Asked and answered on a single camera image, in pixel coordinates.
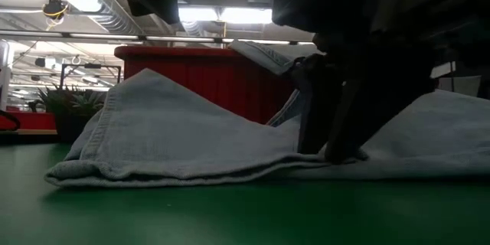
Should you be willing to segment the white column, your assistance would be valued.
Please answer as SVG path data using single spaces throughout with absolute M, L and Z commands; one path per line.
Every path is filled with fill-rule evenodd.
M 0 40 L 0 110 L 7 110 L 8 90 L 14 50 L 7 41 Z

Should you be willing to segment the green table mat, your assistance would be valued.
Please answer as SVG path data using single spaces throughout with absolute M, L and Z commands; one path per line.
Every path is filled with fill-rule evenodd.
M 61 189 L 64 145 L 0 147 L 0 245 L 490 245 L 490 182 Z

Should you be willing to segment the red low bench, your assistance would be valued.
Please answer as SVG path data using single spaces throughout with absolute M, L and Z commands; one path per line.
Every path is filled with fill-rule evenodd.
M 55 130 L 54 115 L 51 113 L 9 112 L 19 122 L 19 129 Z M 15 123 L 0 116 L 0 129 L 11 129 Z

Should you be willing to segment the red plastic laundry basket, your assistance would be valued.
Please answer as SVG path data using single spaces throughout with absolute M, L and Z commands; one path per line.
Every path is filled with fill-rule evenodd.
M 256 123 L 267 123 L 293 92 L 292 82 L 230 49 L 119 46 L 127 80 L 154 70 L 212 103 Z

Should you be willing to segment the light blue denim jeans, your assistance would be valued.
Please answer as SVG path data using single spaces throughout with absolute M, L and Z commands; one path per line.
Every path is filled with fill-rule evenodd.
M 62 162 L 60 187 L 220 185 L 258 178 L 490 181 L 490 100 L 437 90 L 332 165 L 298 153 L 297 93 L 268 125 L 252 122 L 145 69 L 109 90 Z

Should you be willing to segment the small succulent plant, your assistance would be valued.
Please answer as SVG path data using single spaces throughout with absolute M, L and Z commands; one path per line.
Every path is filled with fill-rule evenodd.
M 72 143 L 82 133 L 88 121 L 99 112 L 106 92 L 78 90 L 76 87 L 39 89 L 38 96 L 47 113 L 54 116 L 57 135 L 61 142 Z

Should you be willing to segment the long linear light bar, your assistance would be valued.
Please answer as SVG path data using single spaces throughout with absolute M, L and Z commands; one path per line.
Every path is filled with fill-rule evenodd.
M 248 38 L 216 38 L 216 37 L 182 37 L 182 36 L 161 36 L 161 35 L 143 35 L 143 34 L 92 34 L 92 33 L 70 33 L 56 31 L 14 31 L 0 29 L 1 37 L 13 37 L 15 39 L 51 39 L 54 41 L 62 41 L 68 39 L 88 40 L 88 41 L 162 41 L 162 42 L 191 42 L 202 44 L 229 44 L 233 41 L 252 41 L 259 44 L 271 45 L 308 45 L 312 44 L 309 41 L 292 41 L 292 40 L 267 40 L 267 39 L 248 39 Z

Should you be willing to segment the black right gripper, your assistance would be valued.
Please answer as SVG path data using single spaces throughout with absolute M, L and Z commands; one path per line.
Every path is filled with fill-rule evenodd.
M 329 133 L 341 98 L 345 69 L 354 69 L 361 76 L 374 80 L 395 80 L 418 84 L 433 83 L 428 65 L 412 66 L 402 73 L 377 62 L 370 70 L 354 61 L 327 63 L 328 54 L 342 57 L 365 41 L 377 14 L 380 0 L 273 0 L 272 20 L 311 32 L 318 53 L 297 57 L 288 73 L 299 84 L 305 98 L 301 113 L 298 153 L 317 154 L 328 141 Z

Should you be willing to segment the white board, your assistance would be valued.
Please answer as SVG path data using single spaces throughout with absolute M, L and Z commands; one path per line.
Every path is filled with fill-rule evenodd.
M 480 76 L 470 77 L 440 77 L 438 89 L 467 96 L 478 96 L 481 83 Z

